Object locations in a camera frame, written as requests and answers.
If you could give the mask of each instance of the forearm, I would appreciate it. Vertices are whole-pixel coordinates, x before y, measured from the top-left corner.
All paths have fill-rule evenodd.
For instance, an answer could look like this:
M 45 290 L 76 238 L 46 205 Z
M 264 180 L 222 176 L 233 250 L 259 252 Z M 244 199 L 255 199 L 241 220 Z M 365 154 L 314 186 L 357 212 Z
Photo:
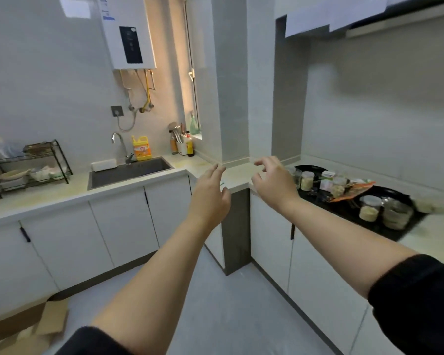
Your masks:
M 415 251 L 301 198 L 281 212 L 340 276 L 367 298 L 373 284 Z
M 96 317 L 93 326 L 135 354 L 166 353 L 209 232 L 203 226 L 183 222 Z

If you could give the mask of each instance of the wall outlet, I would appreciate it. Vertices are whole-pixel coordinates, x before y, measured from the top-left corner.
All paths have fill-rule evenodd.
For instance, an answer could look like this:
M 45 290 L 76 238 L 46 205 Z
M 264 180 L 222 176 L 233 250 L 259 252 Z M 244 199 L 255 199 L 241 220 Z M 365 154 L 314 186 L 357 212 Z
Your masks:
M 111 106 L 110 109 L 112 110 L 113 117 L 122 117 L 124 115 L 122 106 Z

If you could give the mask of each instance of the cabinet handle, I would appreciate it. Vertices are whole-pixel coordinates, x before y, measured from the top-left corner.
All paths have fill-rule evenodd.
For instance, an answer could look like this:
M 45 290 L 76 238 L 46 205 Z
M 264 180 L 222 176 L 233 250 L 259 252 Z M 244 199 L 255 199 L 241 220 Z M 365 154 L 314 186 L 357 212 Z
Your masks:
M 26 239 L 26 242 L 27 243 L 31 243 L 31 239 L 30 239 L 30 237 L 28 236 L 28 233 L 24 230 L 23 227 L 20 227 L 20 231 L 21 231 L 21 234 L 23 234 L 24 238 Z

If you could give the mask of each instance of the black wire rack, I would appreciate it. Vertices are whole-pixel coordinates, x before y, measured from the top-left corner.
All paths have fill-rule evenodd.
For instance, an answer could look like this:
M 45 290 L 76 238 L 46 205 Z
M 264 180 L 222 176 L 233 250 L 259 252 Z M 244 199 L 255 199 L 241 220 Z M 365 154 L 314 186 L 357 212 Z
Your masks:
M 54 158 L 57 167 L 59 167 L 60 169 L 60 174 L 40 181 L 31 178 L 29 175 L 26 175 L 26 181 L 23 184 L 13 186 L 2 186 L 0 184 L 0 198 L 3 198 L 4 193 L 27 189 L 39 185 L 45 185 L 59 181 L 65 181 L 67 184 L 69 183 L 70 176 L 72 175 L 72 170 L 69 166 L 66 156 L 61 149 L 61 146 L 59 145 L 59 142 L 57 140 L 53 140 L 51 142 L 43 142 L 41 145 L 42 148 L 45 149 L 45 151 L 43 152 L 24 154 L 22 156 L 12 158 L 0 158 L 0 174 L 13 170 L 11 165 L 17 162 L 33 161 L 41 158 Z

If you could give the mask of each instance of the gray sink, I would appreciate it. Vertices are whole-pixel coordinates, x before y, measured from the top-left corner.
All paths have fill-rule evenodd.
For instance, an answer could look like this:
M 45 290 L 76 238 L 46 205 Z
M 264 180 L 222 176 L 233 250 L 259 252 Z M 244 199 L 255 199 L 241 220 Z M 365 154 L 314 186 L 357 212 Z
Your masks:
M 124 164 L 117 168 L 107 169 L 100 172 L 90 172 L 87 190 L 123 182 L 136 177 L 147 176 L 148 174 L 172 168 L 173 167 L 171 167 L 163 157 L 158 157 L 153 158 L 152 160 Z

